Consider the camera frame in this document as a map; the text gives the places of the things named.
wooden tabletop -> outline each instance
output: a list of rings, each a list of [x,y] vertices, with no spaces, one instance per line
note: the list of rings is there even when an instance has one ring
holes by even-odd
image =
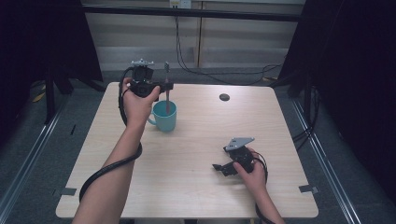
[[[223,93],[229,101],[220,100]],[[256,217],[241,178],[212,167],[231,161],[223,147],[233,137],[255,138],[247,147],[266,159],[267,188],[282,217],[318,215],[312,193],[299,190],[308,182],[273,89],[175,84],[170,99],[177,105],[177,126],[162,133],[147,123],[122,217]],[[66,185],[77,192],[62,196],[58,217],[74,216],[81,186],[102,167],[123,130],[118,83],[110,83]]]

human arm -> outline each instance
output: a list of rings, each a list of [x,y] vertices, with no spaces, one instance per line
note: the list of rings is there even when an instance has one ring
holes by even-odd
[[[125,78],[122,88],[131,79]],[[158,98],[160,88],[156,87],[151,95],[140,98],[131,91],[123,95],[123,103],[128,119],[125,130],[107,158],[104,167],[133,156],[151,113],[152,103]],[[119,223],[131,183],[134,162],[131,161],[96,179],[82,198],[73,223]]]
[[[255,153],[253,149],[250,148],[249,150],[252,151],[255,158],[258,158],[257,153]],[[233,163],[233,167],[243,179],[261,213],[276,224],[285,223],[268,194],[268,190],[265,185],[266,176],[262,169],[262,165],[256,160],[254,160],[253,165],[253,171],[248,174],[238,162]]]

